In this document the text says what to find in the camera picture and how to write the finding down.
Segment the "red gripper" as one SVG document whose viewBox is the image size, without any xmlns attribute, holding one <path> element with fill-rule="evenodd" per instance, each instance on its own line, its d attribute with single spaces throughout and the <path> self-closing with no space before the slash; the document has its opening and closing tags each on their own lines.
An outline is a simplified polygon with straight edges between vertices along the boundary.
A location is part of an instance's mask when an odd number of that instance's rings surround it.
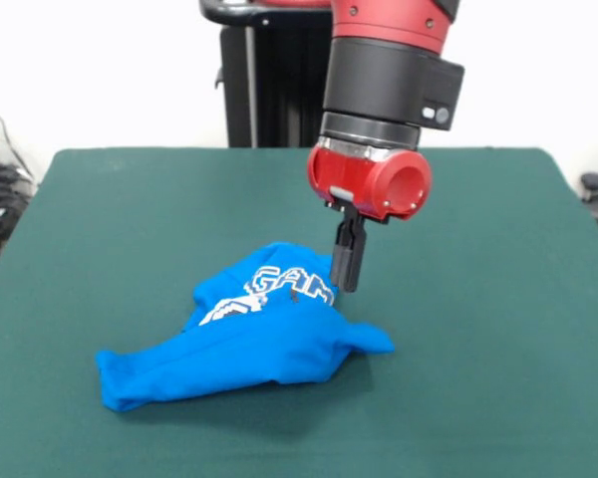
<svg viewBox="0 0 598 478">
<path fill-rule="evenodd" d="M 330 279 L 336 287 L 353 293 L 365 251 L 364 217 L 386 222 L 414 216 L 429 197 L 431 167 L 415 150 L 325 141 L 311 150 L 307 174 L 311 187 L 325 202 L 341 201 L 337 206 L 343 219 L 336 231 Z"/>
</svg>

